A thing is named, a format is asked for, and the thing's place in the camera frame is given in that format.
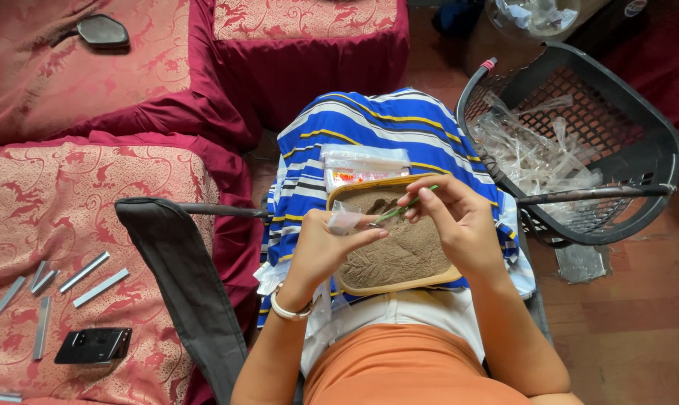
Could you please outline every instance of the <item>hand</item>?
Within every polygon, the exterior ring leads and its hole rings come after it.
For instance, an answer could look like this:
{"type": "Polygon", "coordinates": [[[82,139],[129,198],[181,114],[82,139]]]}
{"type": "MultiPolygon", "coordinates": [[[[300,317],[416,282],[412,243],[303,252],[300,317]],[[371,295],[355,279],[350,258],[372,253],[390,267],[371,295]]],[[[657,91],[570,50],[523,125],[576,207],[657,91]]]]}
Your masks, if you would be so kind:
{"type": "MultiPolygon", "coordinates": [[[[331,217],[331,211],[313,209],[302,220],[292,264],[278,295],[278,299],[282,299],[281,307],[288,311],[303,308],[312,299],[315,289],[340,268],[350,252],[389,235],[387,230],[379,228],[353,235],[336,235],[327,227],[331,217]]],[[[376,218],[362,216],[355,227],[366,228],[376,218]]]]}
{"type": "Polygon", "coordinates": [[[487,198],[446,174],[410,184],[397,205],[404,207],[417,195],[405,217],[413,224],[423,216],[433,219],[445,256],[470,283],[509,277],[487,198]],[[439,186],[434,192],[428,189],[433,185],[439,186]]]}

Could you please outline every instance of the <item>floral pattern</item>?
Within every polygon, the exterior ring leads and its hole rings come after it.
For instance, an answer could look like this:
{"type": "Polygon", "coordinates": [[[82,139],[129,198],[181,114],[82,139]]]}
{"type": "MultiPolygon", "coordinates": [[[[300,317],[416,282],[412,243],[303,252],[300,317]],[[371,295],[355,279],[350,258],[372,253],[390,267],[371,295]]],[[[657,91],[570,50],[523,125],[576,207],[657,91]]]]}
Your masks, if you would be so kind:
{"type": "Polygon", "coordinates": [[[0,145],[188,89],[189,10],[189,0],[0,1],[0,145]],[[93,51],[78,36],[50,47],[91,14],[122,23],[130,51],[93,51]]]}
{"type": "Polygon", "coordinates": [[[344,38],[392,28],[397,0],[219,0],[217,40],[344,38]]]}
{"type": "MultiPolygon", "coordinates": [[[[184,148],[58,144],[0,149],[0,299],[18,276],[27,277],[0,315],[0,391],[25,399],[181,404],[191,360],[113,203],[140,195],[216,203],[216,183],[184,148]],[[59,293],[60,284],[105,250],[110,258],[104,264],[59,293]],[[43,294],[52,297],[51,317],[44,358],[33,362],[41,297],[28,285],[41,260],[61,273],[43,294]],[[124,267],[129,277],[74,308],[74,299],[124,267]],[[112,367],[55,364],[67,332],[91,327],[134,328],[127,357],[112,367]]],[[[211,252],[213,218],[195,222],[211,252]]]]}

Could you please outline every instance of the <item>forearm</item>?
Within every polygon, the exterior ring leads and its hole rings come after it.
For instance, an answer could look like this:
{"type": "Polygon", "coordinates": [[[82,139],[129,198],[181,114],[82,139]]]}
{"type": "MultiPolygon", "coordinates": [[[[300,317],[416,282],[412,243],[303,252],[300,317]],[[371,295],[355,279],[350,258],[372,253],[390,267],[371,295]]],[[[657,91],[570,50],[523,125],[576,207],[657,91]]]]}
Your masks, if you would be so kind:
{"type": "MultiPolygon", "coordinates": [[[[290,280],[277,302],[297,312],[311,299],[290,280]]],[[[270,310],[267,321],[232,391],[232,403],[240,405],[291,404],[294,397],[307,320],[291,321],[270,310]]]]}
{"type": "Polygon", "coordinates": [[[507,277],[468,280],[492,377],[525,396],[569,392],[569,374],[507,277]]]}

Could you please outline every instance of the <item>plastic basket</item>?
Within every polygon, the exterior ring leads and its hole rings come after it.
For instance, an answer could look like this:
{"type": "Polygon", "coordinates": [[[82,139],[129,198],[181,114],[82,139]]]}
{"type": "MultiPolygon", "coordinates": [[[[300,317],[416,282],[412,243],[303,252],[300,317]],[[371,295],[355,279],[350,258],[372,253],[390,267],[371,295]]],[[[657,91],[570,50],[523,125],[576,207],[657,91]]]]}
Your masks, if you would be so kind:
{"type": "Polygon", "coordinates": [[[518,198],[525,231],[551,247],[620,241],[649,225],[667,205],[668,197],[650,197],[658,194],[647,190],[676,188],[679,135],[667,118],[596,60],[561,42],[545,45],[546,50],[539,58],[509,76],[491,75],[496,60],[488,60],[462,92],[455,117],[497,185],[518,198]],[[508,108],[519,111],[555,97],[573,95],[573,106],[533,112],[520,120],[534,132],[554,138],[552,116],[563,116],[567,132],[578,134],[583,143],[597,151],[578,156],[588,169],[602,170],[604,186],[594,190],[624,186],[616,189],[627,191],[615,192],[612,198],[602,198],[581,208],[577,219],[566,225],[552,219],[542,205],[523,205],[527,196],[499,171],[491,156],[480,152],[483,148],[469,135],[467,123],[490,110],[482,100],[489,91],[498,95],[508,108]],[[552,237],[564,241],[544,241],[552,237]]]}

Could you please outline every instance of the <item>blue striped cloth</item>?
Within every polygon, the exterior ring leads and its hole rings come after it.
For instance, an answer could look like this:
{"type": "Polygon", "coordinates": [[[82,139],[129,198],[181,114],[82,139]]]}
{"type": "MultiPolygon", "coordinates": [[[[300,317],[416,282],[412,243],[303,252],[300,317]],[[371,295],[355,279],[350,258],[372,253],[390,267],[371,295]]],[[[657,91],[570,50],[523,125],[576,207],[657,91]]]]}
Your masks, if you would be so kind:
{"type": "MultiPolygon", "coordinates": [[[[531,267],[518,247],[515,200],[495,186],[450,112],[433,97],[412,88],[375,97],[325,94],[278,135],[278,143],[282,157],[267,199],[270,217],[264,224],[264,269],[288,269],[303,216],[312,208],[323,210],[326,206],[328,193],[320,149],[325,143],[344,143],[406,149],[412,162],[410,174],[452,174],[489,199],[508,271],[518,277],[515,285],[523,296],[535,290],[531,267]]],[[[468,287],[464,277],[432,286],[468,287]]],[[[265,291],[272,288],[260,286],[265,291]]],[[[332,285],[332,295],[337,293],[332,285]]],[[[346,292],[343,295],[349,303],[362,298],[346,292]]],[[[259,327],[264,325],[270,308],[269,297],[265,297],[259,327]]]]}

